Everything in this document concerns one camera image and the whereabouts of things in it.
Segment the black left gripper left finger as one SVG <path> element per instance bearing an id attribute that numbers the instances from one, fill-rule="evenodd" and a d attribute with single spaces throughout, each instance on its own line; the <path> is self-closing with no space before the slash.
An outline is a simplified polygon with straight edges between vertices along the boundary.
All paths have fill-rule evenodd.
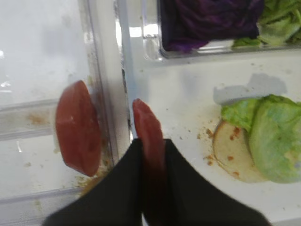
<path id="1" fill-rule="evenodd" d="M 48 216 L 44 226 L 142 225 L 142 142 L 132 141 L 109 174 L 78 200 Z"/>

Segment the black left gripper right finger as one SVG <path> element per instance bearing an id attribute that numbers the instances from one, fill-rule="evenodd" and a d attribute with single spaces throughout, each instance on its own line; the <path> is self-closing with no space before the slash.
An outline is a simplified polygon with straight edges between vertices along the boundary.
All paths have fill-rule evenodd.
<path id="1" fill-rule="evenodd" d="M 258 211 L 231 198 L 202 177 L 172 140 L 165 147 L 172 226 L 269 226 Z"/>

